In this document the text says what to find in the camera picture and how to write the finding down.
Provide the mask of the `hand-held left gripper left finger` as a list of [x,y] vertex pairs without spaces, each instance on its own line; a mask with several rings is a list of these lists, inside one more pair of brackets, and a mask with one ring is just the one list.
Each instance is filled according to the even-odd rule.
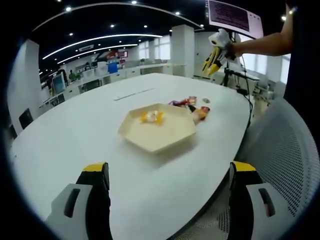
[[61,240],[110,240],[109,165],[90,164],[52,201],[45,223]]

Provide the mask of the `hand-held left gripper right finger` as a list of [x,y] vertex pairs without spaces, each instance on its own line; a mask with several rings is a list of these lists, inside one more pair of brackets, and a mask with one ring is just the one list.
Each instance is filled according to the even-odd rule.
[[248,163],[230,163],[228,205],[229,240],[279,240],[294,222],[286,199]]

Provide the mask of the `person's right hand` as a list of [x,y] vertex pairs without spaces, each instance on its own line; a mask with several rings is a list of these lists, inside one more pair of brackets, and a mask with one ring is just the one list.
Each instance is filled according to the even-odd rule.
[[226,50],[226,58],[229,60],[235,60],[244,54],[243,46],[240,43],[231,43]]

